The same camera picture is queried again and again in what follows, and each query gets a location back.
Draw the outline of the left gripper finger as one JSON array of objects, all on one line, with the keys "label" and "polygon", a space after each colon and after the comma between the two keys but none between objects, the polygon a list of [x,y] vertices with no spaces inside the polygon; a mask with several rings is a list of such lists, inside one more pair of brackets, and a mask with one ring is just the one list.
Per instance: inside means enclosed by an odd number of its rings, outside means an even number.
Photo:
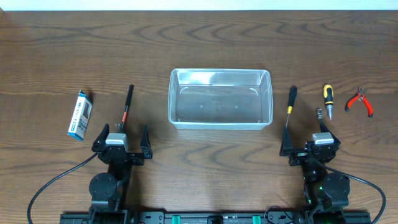
[{"label": "left gripper finger", "polygon": [[151,147],[150,140],[149,140],[149,133],[148,133],[147,125],[144,126],[144,131],[143,131],[143,134],[141,137],[141,142],[140,142],[139,147],[141,149],[144,159],[152,159],[153,152],[152,152],[152,147]]},{"label": "left gripper finger", "polygon": [[109,124],[105,124],[103,130],[94,140],[91,150],[93,152],[103,152],[106,149],[106,139],[109,135]]}]

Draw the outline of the blue white small box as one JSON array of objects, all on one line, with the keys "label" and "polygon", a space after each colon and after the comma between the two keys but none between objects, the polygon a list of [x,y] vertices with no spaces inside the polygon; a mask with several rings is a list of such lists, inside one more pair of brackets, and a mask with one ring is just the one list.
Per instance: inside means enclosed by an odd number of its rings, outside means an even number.
[{"label": "blue white small box", "polygon": [[68,128],[69,136],[79,141],[84,139],[92,107],[88,95],[80,90]]}]

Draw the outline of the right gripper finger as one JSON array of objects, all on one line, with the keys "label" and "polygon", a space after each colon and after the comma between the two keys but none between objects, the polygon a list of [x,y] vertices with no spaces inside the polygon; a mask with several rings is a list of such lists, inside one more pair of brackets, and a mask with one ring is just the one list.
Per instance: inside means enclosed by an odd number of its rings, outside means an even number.
[{"label": "right gripper finger", "polygon": [[279,156],[289,156],[292,153],[292,151],[293,151],[292,140],[290,138],[288,128],[284,126]]},{"label": "right gripper finger", "polygon": [[324,122],[322,120],[319,120],[319,123],[320,123],[320,131],[322,133],[330,133],[332,138],[334,139],[334,144],[340,145],[341,144],[340,140],[327,128]]}]

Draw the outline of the small hammer black orange handle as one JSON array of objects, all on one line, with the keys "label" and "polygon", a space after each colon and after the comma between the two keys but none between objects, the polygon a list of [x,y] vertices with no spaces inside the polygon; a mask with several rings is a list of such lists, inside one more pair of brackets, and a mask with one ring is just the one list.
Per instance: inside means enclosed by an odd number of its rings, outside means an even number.
[{"label": "small hammer black orange handle", "polygon": [[124,113],[123,113],[123,116],[122,116],[122,120],[121,120],[120,123],[116,124],[116,131],[118,133],[124,133],[125,132],[124,129],[125,129],[127,116],[128,116],[128,113],[129,113],[129,108],[130,108],[130,105],[131,105],[131,99],[132,99],[133,91],[134,91],[134,85],[130,84],[129,85],[129,89],[128,89],[128,93],[127,93],[127,97],[126,97],[126,102],[125,102],[125,105],[124,105]]}]

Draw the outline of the stubby yellow black screwdriver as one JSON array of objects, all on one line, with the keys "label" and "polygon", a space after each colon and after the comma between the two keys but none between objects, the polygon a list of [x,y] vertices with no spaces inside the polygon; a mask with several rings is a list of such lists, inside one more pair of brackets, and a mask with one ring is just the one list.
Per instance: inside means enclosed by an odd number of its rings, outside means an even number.
[{"label": "stubby yellow black screwdriver", "polygon": [[330,120],[332,120],[332,118],[333,118],[333,105],[334,105],[333,97],[334,97],[334,94],[333,94],[332,86],[329,84],[326,84],[323,87],[323,98],[324,98],[325,108],[327,110],[328,117]]}]

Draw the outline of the slim black yellow screwdriver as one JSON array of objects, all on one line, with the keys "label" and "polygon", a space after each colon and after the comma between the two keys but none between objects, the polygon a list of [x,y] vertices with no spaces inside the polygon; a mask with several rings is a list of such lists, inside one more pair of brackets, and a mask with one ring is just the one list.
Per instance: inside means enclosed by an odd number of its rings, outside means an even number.
[{"label": "slim black yellow screwdriver", "polygon": [[287,118],[285,122],[285,127],[287,128],[289,123],[289,117],[292,114],[292,110],[294,107],[295,99],[297,97],[298,88],[295,85],[292,85],[289,91],[289,100],[287,105]]}]

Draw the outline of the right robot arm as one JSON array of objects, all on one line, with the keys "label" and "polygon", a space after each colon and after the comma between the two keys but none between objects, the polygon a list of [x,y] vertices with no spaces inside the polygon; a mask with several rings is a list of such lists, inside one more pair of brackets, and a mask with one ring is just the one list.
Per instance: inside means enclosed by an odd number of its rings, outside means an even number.
[{"label": "right robot arm", "polygon": [[349,204],[349,178],[328,172],[325,164],[335,158],[340,140],[320,124],[320,132],[312,136],[305,147],[295,149],[285,126],[279,155],[289,158],[290,166],[300,166],[304,179],[304,196],[308,203],[301,212],[293,214],[294,223],[345,222],[343,208]]}]

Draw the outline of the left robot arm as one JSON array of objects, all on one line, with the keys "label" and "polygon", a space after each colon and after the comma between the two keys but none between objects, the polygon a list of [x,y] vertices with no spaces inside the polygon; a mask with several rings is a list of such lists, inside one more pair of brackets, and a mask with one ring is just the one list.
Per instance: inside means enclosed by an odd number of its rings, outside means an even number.
[{"label": "left robot arm", "polygon": [[110,133],[108,124],[95,139],[91,150],[108,165],[108,170],[95,175],[89,184],[89,223],[138,222],[137,215],[125,208],[125,202],[132,168],[144,165],[153,157],[147,126],[144,127],[139,148],[141,152],[129,152],[126,134]]}]

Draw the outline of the silver ratchet wrench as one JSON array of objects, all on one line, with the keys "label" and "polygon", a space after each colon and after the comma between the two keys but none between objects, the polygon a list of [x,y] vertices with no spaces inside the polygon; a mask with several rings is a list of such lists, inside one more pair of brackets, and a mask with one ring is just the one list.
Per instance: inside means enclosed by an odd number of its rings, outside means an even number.
[{"label": "silver ratchet wrench", "polygon": [[317,108],[316,112],[318,116],[318,122],[323,124],[323,110],[321,108]]}]

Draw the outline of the red handled pliers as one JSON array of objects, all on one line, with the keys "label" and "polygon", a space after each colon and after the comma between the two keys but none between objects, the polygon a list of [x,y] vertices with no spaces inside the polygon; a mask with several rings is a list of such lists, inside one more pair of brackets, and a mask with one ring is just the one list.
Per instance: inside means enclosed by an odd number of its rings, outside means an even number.
[{"label": "red handled pliers", "polygon": [[351,99],[349,99],[347,101],[347,103],[345,105],[345,111],[348,112],[351,109],[351,107],[355,101],[361,100],[364,103],[364,105],[368,111],[368,117],[372,118],[374,115],[374,110],[373,110],[371,103],[366,98],[365,92],[366,92],[366,90],[363,87],[359,87],[356,94],[354,95],[354,97],[352,97]]}]

